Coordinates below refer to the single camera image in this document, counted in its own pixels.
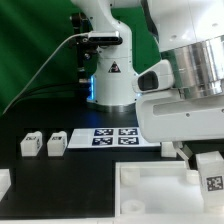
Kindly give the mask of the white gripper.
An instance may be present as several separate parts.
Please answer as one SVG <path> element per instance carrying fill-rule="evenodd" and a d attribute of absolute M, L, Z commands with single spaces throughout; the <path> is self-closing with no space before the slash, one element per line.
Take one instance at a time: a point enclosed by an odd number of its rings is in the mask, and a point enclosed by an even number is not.
<path fill-rule="evenodd" d="M 174 75 L 168 60 L 161 60 L 132 81 L 136 115 L 148 142 L 174 142 L 189 169 L 193 152 L 183 142 L 224 138 L 224 95 L 186 100 L 172 89 Z"/>

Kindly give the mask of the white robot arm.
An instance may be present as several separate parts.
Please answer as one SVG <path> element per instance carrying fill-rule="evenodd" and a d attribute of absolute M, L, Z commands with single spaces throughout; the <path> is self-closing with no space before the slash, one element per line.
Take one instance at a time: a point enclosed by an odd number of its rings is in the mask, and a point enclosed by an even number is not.
<path fill-rule="evenodd" d="M 170 144 L 184 159 L 188 142 L 224 138 L 224 0 L 71 0 L 92 27 L 98 50 L 90 104 L 133 107 L 142 136 Z M 141 9 L 142 44 L 152 65 L 133 67 L 132 30 L 114 9 Z"/>

